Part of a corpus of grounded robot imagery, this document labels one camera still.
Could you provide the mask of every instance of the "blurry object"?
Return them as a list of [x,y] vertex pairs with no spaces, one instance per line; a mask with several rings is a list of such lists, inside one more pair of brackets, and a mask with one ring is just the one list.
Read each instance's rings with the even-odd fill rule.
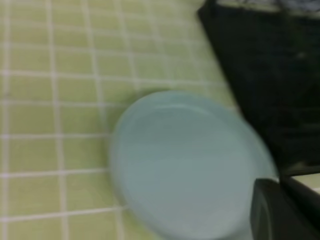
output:
[[320,172],[320,0],[207,0],[198,15],[279,171]]

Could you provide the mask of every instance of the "green tiled surface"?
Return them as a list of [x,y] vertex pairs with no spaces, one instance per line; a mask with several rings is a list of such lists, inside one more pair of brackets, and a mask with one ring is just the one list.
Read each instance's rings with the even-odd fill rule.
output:
[[234,106],[195,18],[201,4],[0,1],[0,240],[155,239],[115,199],[107,147],[150,93]]

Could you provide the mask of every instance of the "light blue plate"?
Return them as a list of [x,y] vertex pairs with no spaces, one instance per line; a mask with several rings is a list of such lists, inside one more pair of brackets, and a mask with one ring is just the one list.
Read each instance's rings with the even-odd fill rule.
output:
[[250,232],[255,179],[276,176],[248,124],[178,91],[134,103],[116,126],[110,152],[118,194],[170,240],[240,239]]

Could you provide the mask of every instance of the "black object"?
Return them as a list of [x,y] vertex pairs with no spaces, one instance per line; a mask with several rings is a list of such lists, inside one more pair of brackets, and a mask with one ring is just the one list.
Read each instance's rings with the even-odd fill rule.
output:
[[320,19],[291,15],[281,3],[265,12],[207,0],[198,16],[280,173],[319,173]]
[[[313,225],[309,214],[306,216],[304,211],[301,211],[302,209],[313,210],[311,215],[314,217],[320,205],[310,204],[307,200],[300,208],[300,197],[305,193],[310,194],[309,191],[312,190],[303,185],[298,185],[299,190],[297,190],[297,184],[299,183],[289,178],[280,184],[270,179],[255,181],[250,216],[254,240],[320,239],[320,228]],[[316,194],[309,200],[313,203],[320,201],[320,195]]]

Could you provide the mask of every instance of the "tiled floor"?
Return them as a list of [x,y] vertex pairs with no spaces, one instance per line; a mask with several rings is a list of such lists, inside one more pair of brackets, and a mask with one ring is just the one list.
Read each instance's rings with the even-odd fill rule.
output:
[[114,199],[108,139],[152,92],[233,107],[201,0],[0,0],[0,239],[142,240]]

